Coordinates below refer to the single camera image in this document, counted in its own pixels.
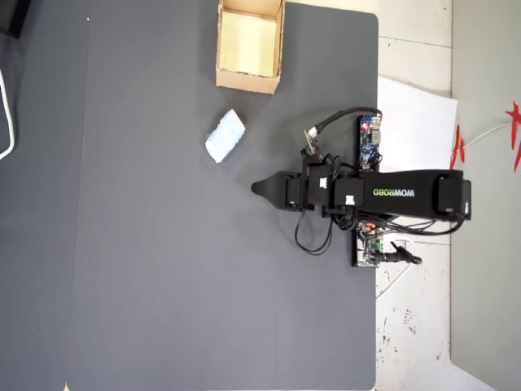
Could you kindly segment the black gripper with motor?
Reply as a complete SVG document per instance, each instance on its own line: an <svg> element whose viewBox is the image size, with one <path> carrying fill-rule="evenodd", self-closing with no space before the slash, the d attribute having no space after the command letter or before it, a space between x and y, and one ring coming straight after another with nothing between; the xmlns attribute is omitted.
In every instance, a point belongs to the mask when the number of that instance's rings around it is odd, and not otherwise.
<svg viewBox="0 0 521 391"><path fill-rule="evenodd" d="M267 179L254 182L252 192L269 201L276 209L303 211L306 178L303 174L277 172Z"/></svg>

